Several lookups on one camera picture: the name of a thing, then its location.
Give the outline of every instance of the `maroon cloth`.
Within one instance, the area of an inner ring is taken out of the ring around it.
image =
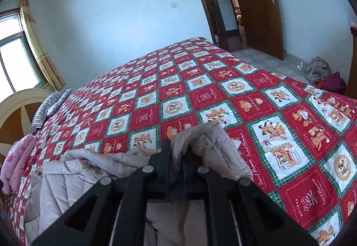
[[[344,95],[346,91],[346,82],[340,77],[340,72],[330,74],[322,83],[322,89],[325,91]]]

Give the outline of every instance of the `window pane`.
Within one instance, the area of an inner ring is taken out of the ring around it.
[[[12,93],[13,91],[8,83],[8,79],[6,79],[4,70],[0,65],[0,102],[4,101]]]
[[[19,15],[10,15],[0,19],[0,40],[21,31]]]
[[[31,66],[21,38],[1,46],[0,53],[16,91],[33,88],[40,82]]]

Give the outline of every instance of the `window frame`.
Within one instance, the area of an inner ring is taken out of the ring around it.
[[[24,49],[25,49],[25,53],[27,55],[27,59],[33,69],[33,72],[35,73],[36,77],[40,80],[39,83],[34,87],[34,88],[39,88],[39,87],[44,87],[46,86],[47,84],[47,81],[45,79],[45,76],[43,75],[38,63],[36,62],[35,60],[35,57],[33,55],[33,52],[30,48],[30,45],[27,41],[27,38],[26,38],[26,35],[25,35],[25,32],[23,30],[23,27],[22,27],[22,23],[21,23],[21,20],[20,20],[20,9],[19,8],[15,8],[15,9],[11,9],[11,10],[6,10],[6,11],[3,11],[3,12],[0,12],[0,19],[4,18],[4,17],[10,17],[11,15],[18,15],[18,18],[19,18],[19,23],[20,23],[20,27],[22,29],[21,32],[19,33],[15,33],[11,36],[8,36],[4,39],[1,39],[0,40],[0,47],[9,43],[9,42],[12,42],[12,41],[15,41],[15,40],[18,40],[20,39],[22,41],[22,44],[24,45]],[[11,79],[8,75],[8,72],[6,70],[6,67],[4,65],[4,62],[2,60],[2,56],[1,56],[1,51],[0,51],[0,65],[5,73],[5,76],[6,76],[6,79],[8,80],[8,83],[13,91],[13,93],[16,93],[17,91],[15,90],[12,82],[11,82]]]

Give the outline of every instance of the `yellow curtain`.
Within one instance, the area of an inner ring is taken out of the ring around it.
[[[20,0],[20,18],[27,41],[42,73],[54,89],[60,90],[66,83],[59,76],[51,58],[36,37],[35,20],[31,16],[29,0]]]

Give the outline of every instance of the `bed sheet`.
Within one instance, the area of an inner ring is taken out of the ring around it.
[[[218,122],[254,181],[317,241],[328,245],[356,204],[355,100],[254,68],[204,38],[147,54],[76,90],[46,121],[17,196],[6,208],[24,236],[31,171],[67,150],[102,154]]]

